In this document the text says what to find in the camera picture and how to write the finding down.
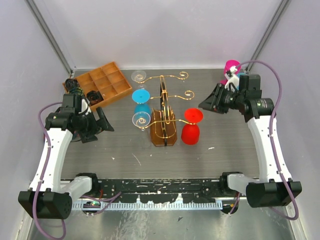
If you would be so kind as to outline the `magenta plastic wine glass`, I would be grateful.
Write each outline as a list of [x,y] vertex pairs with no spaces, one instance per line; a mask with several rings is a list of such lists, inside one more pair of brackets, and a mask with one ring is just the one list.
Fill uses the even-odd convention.
[[230,60],[226,61],[225,66],[224,66],[224,71],[223,71],[224,79],[220,81],[221,84],[225,85],[228,82],[226,74],[230,70],[230,68],[233,66],[236,67],[239,64],[240,64],[240,62],[237,60],[234,60],[234,59],[230,59]]

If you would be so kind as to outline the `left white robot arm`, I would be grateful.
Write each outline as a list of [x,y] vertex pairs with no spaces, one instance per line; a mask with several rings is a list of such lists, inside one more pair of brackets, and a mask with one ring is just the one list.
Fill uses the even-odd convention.
[[79,173],[65,186],[61,174],[67,149],[77,133],[80,141],[97,141],[97,135],[114,128],[101,107],[95,118],[87,101],[78,94],[64,94],[61,106],[51,112],[40,126],[44,131],[44,147],[36,174],[28,190],[20,191],[18,202],[33,219],[65,220],[73,202],[86,195],[95,198],[101,185],[95,173]]

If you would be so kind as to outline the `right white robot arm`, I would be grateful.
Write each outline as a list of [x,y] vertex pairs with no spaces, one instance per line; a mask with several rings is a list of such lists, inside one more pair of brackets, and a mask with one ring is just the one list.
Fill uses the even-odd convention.
[[201,109],[226,114],[239,111],[253,137],[259,166],[257,179],[243,173],[223,172],[219,177],[219,191],[225,197],[235,192],[246,196],[252,208],[284,207],[302,192],[300,181],[290,174],[280,146],[275,104],[262,97],[261,77],[242,75],[238,88],[218,83],[211,94],[198,105]]

